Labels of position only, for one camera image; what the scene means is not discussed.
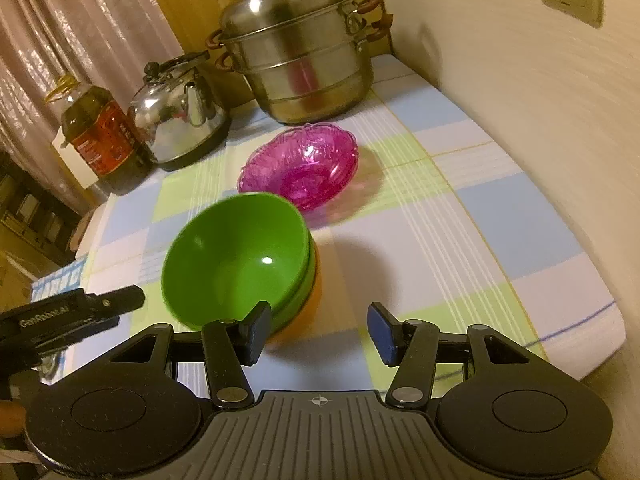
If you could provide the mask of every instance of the pink translucent plate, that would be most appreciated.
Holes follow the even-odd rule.
[[[300,211],[311,211],[340,193],[358,169],[358,145],[330,123],[282,132],[255,150],[238,178],[238,192],[268,191]]]

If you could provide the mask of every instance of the curtain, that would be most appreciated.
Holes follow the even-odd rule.
[[[65,72],[126,110],[150,60],[182,54],[156,0],[0,0],[0,149],[79,213],[91,204],[51,145],[44,96]]]

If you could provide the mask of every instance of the red label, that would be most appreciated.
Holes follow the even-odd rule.
[[[110,101],[104,105],[95,123],[71,144],[96,175],[105,176],[127,160],[136,138],[122,108],[116,101]]]

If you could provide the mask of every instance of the silver bolt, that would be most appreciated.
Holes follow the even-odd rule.
[[[417,402],[424,397],[424,394],[418,388],[403,386],[393,390],[391,396],[398,402]]]
[[[248,396],[249,394],[244,388],[238,388],[237,386],[228,386],[216,392],[217,398],[219,398],[222,402],[229,403],[242,402]]]

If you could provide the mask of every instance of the yellow bottle cap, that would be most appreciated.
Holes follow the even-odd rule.
[[[71,72],[67,72],[56,82],[56,87],[44,97],[44,102],[50,103],[60,99],[66,92],[80,83]]]

